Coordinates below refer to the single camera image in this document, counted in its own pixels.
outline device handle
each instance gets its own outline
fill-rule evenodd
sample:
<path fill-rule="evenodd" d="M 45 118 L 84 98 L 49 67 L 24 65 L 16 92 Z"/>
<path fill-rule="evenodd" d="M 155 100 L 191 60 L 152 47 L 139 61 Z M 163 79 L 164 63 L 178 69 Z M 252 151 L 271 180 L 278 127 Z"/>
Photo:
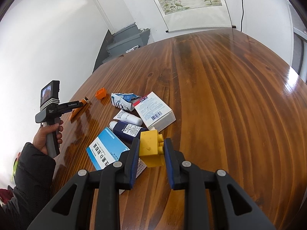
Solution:
<path fill-rule="evenodd" d="M 53 125 L 55 123 L 60 123 L 61 119 L 55 118 L 52 120 L 47 120 L 47 122 L 44 122 L 43 125 Z M 59 130 L 56 130 L 52 133 L 49 133 L 46 136 L 46 147 L 47 147 L 47 151 L 48 151 L 48 156 L 50 156 L 51 158 L 55 158 L 56 156 L 59 155 L 59 144 L 57 142 L 57 138 L 56 135 L 59 133 Z"/>

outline barcode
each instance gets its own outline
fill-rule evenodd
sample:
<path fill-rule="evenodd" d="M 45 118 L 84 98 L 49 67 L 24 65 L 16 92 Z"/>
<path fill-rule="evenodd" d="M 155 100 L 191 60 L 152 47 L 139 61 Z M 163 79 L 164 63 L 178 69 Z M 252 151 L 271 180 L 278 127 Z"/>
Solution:
<path fill-rule="evenodd" d="M 162 112 L 157 112 L 155 115 L 153 115 L 151 117 L 152 120 L 156 120 L 157 118 L 159 118 L 162 115 Z"/>

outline glossy wooden tabletop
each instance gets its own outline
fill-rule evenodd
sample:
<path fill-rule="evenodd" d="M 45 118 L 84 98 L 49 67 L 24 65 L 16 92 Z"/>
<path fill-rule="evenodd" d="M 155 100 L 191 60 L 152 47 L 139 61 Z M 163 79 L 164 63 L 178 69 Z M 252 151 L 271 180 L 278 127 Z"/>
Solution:
<path fill-rule="evenodd" d="M 307 186 L 307 86 L 279 56 L 237 30 L 159 41 L 99 67 L 72 100 L 91 101 L 64 131 L 53 192 L 78 170 L 93 171 L 86 147 L 119 111 L 110 96 L 154 91 L 176 121 L 161 131 L 204 170 L 225 169 L 277 229 L 300 207 Z M 182 229 L 184 192 L 171 191 L 165 167 L 146 168 L 120 195 L 124 230 Z"/>

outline person's arm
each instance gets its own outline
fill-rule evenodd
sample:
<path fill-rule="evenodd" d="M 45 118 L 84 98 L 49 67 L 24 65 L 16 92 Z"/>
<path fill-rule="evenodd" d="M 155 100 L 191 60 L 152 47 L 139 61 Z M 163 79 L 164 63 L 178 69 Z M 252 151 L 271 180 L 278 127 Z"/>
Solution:
<path fill-rule="evenodd" d="M 17 230 L 26 230 L 50 199 L 56 162 L 47 155 L 46 135 L 57 129 L 62 131 L 63 127 L 59 124 L 40 127 L 33 144 L 26 143 L 19 157 L 14 197 L 2 207 Z M 61 137 L 59 133 L 59 144 L 62 143 Z"/>

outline triangular cutout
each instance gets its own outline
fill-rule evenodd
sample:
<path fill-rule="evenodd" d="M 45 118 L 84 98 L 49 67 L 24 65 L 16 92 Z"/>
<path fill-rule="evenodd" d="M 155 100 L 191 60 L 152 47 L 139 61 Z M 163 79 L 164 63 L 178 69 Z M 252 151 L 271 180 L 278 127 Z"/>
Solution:
<path fill-rule="evenodd" d="M 70 207 L 73 202 L 73 198 L 77 189 L 77 185 L 72 185 L 66 193 L 59 199 L 58 203 L 54 205 L 52 211 L 62 215 L 68 215 Z"/>
<path fill-rule="evenodd" d="M 228 184 L 227 188 L 235 215 L 239 216 L 250 213 L 252 211 L 251 206 L 245 201 L 239 192 L 231 184 Z"/>

